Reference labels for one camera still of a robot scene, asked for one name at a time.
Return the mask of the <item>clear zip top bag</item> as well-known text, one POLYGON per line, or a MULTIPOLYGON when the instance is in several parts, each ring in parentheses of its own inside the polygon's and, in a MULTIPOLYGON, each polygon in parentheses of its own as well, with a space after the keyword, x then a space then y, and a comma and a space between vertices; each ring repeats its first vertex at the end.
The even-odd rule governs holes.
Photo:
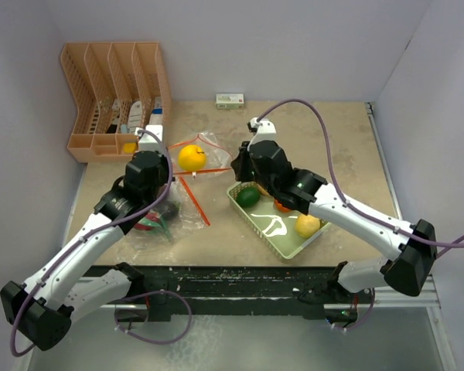
POLYGON ((145 232, 134 228, 128 234, 128 239, 137 250, 170 247, 209 226, 210 218, 204 211, 203 198, 198 195, 198 187, 230 169, 231 154, 211 131, 189 135, 170 145, 169 153, 173 163, 174 181, 162 202, 170 201, 179 205, 179 215, 173 220, 165 221, 172 239, 168 240, 162 232, 145 232), (196 173, 187 172, 178 164, 179 151, 187 145, 199 145, 207 156, 206 165, 196 173))

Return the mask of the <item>yellow lemon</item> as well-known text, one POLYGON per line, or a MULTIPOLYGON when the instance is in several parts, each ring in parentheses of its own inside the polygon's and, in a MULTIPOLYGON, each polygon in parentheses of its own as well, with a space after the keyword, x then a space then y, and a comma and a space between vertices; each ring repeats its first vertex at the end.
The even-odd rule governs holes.
POLYGON ((178 154, 179 167, 187 172, 197 172, 206 165, 207 156, 199 145, 187 145, 178 154))

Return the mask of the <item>green avocado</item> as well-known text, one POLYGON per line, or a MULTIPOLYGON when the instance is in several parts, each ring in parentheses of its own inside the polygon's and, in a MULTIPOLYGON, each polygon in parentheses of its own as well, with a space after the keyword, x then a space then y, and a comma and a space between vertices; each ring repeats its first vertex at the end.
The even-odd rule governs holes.
POLYGON ((250 208, 256 205, 260 198, 260 191, 254 186, 249 186, 242 188, 239 191, 236 197, 236 202, 242 208, 250 208))

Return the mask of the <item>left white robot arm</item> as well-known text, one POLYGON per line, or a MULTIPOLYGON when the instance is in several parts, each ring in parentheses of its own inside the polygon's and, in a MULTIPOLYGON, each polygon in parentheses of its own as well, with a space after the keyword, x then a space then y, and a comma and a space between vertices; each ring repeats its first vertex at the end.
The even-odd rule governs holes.
POLYGON ((0 290, 5 318, 12 326, 9 347, 15 357, 30 352, 15 347, 22 333, 33 347, 49 350, 68 333, 73 305, 65 300, 93 262, 158 205, 173 180, 167 149, 139 151, 125 166, 75 237, 34 275, 0 290))

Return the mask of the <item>pink dragon fruit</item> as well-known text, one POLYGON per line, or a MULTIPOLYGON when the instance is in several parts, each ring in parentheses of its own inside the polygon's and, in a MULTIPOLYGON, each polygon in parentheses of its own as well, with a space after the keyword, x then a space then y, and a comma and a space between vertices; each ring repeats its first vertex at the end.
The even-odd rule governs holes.
POLYGON ((136 230, 145 232, 162 232, 168 240, 172 239, 169 228, 163 217, 157 213, 149 213, 140 219, 134 226, 136 230))

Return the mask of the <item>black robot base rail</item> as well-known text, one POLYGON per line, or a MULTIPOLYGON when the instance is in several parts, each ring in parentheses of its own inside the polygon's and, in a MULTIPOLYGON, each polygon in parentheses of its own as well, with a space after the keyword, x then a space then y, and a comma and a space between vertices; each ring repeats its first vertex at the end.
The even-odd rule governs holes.
POLYGON ((173 315, 299 316, 353 322, 369 289, 356 294, 335 286, 331 267, 131 266, 118 268, 136 285, 128 301, 111 300, 120 315, 150 322, 173 315))

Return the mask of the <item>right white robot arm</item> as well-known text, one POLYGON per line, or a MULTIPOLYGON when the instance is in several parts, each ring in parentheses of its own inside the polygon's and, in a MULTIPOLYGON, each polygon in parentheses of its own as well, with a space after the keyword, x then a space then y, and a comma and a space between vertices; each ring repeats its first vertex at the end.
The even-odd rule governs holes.
POLYGON ((243 142, 231 167, 238 182, 256 182, 284 207, 333 223, 380 252, 379 258, 336 267, 328 285, 334 301, 384 286, 420 295, 437 258, 430 222, 398 220, 338 193, 321 175, 293 167, 275 141, 243 142))

